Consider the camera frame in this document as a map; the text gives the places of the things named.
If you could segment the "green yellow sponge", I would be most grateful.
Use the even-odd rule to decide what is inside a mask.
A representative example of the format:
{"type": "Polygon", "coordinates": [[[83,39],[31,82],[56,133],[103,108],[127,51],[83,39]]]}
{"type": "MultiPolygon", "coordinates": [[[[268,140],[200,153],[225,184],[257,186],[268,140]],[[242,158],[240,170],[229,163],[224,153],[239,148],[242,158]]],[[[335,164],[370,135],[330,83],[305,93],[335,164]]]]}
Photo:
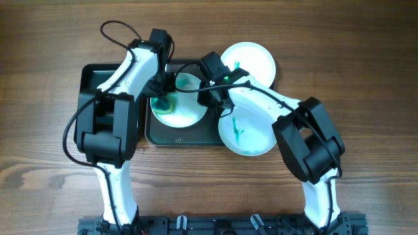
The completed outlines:
{"type": "Polygon", "coordinates": [[[156,114],[169,114],[175,109],[176,101],[171,96],[152,98],[151,108],[156,114]]]}

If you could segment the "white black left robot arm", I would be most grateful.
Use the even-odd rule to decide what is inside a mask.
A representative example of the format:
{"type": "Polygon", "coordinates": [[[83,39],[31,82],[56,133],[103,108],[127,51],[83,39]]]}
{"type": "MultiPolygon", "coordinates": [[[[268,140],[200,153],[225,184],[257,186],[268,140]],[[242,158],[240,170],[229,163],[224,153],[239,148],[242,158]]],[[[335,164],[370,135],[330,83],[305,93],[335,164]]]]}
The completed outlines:
{"type": "Polygon", "coordinates": [[[114,74],[94,89],[84,88],[70,125],[74,142],[84,153],[84,165],[94,168],[104,202],[95,224],[99,234],[144,234],[133,196],[130,160],[138,144],[139,98],[163,97],[174,91],[167,74],[172,37],[153,29],[148,40],[135,38],[114,74]]]}

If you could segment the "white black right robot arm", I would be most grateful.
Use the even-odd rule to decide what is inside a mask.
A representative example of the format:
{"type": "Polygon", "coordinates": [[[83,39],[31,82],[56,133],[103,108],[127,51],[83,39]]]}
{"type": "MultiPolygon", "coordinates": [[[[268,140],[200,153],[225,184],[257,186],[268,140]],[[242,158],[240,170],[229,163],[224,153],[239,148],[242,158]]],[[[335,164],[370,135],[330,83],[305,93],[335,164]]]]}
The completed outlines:
{"type": "Polygon", "coordinates": [[[204,82],[198,102],[222,108],[219,135],[232,151],[247,156],[279,147],[288,170],[302,182],[304,213],[329,230],[340,214],[335,180],[342,176],[345,146],[323,104],[291,99],[261,85],[240,67],[231,70],[215,52],[198,62],[204,82]]]}

